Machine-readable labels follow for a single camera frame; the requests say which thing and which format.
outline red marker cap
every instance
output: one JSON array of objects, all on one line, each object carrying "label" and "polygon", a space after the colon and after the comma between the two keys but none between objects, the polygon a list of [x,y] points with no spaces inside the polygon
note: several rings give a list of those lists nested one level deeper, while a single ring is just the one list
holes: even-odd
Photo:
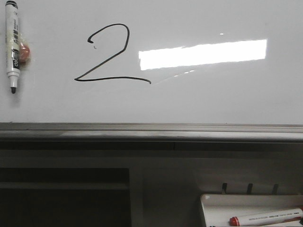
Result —
[{"label": "red marker cap", "polygon": [[229,224],[231,226],[240,226],[239,220],[237,217],[232,217],[231,219],[229,219]]}]

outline whiteboard tray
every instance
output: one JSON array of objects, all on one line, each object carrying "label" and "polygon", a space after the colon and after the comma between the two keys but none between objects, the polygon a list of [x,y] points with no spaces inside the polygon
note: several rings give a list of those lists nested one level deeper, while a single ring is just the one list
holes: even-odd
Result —
[{"label": "whiteboard tray", "polygon": [[[303,205],[301,195],[218,195],[201,196],[202,222],[206,227],[230,226],[233,216],[248,215]],[[299,221],[272,224],[273,227],[301,227]]]}]

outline red marker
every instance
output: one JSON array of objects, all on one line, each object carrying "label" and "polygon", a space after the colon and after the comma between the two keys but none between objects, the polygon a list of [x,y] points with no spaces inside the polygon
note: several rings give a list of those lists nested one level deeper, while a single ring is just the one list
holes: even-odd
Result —
[{"label": "red marker", "polygon": [[277,210],[267,213],[251,214],[232,217],[229,220],[231,226],[258,226],[300,220],[303,217],[303,207]]}]

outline whiteboard ledge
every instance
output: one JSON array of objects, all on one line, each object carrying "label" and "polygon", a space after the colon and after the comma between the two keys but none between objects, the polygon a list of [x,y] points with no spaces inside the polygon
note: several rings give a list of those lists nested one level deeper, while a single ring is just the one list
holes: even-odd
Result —
[{"label": "whiteboard ledge", "polygon": [[303,142],[303,125],[0,123],[0,141],[75,139]]}]

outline whiteboard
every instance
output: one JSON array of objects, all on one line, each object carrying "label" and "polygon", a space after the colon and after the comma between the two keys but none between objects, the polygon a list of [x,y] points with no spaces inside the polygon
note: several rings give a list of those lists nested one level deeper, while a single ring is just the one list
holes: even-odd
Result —
[{"label": "whiteboard", "polygon": [[[301,0],[19,0],[31,61],[0,122],[303,124]],[[121,51],[83,79],[74,79]]]}]

